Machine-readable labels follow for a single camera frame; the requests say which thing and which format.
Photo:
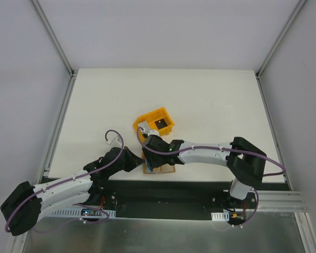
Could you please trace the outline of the orange leather card holder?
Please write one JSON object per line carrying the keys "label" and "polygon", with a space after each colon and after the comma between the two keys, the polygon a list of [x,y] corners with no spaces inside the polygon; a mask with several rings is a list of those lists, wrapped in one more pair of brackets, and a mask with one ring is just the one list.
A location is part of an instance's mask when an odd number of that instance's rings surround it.
{"label": "orange leather card holder", "polygon": [[176,172],[175,166],[171,166],[169,164],[165,164],[158,168],[149,167],[147,162],[143,164],[144,174],[166,174],[166,173],[175,173],[175,172]]}

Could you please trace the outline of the yellow plastic bin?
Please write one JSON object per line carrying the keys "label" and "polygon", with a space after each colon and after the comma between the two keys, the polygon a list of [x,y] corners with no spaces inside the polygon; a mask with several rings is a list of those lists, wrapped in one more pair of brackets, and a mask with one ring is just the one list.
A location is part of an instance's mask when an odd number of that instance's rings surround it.
{"label": "yellow plastic bin", "polygon": [[147,134],[149,130],[156,130],[160,136],[169,135],[172,132],[173,126],[174,122],[165,107],[141,115],[133,123],[135,131],[139,127],[142,127],[145,134]]}

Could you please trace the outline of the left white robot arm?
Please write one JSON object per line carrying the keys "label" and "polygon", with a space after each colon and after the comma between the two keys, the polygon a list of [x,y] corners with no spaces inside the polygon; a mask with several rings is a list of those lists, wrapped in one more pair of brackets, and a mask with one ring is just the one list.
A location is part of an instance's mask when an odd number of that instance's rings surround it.
{"label": "left white robot arm", "polygon": [[131,172],[143,163],[127,147],[112,148],[73,175],[35,185],[22,182],[0,207],[6,220],[5,231],[18,236],[56,209],[84,202],[95,205],[100,201],[102,184],[110,176]]}

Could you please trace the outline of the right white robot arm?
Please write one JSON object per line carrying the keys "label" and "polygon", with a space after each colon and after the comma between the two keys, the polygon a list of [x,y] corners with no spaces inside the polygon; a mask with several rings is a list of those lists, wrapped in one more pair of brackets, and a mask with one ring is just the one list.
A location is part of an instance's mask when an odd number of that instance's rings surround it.
{"label": "right white robot arm", "polygon": [[247,194],[262,183],[266,154],[245,138],[232,142],[200,144],[185,140],[165,142],[157,135],[149,135],[142,151],[150,168],[190,163],[214,164],[228,168],[235,176],[226,201],[232,208],[244,204]]}

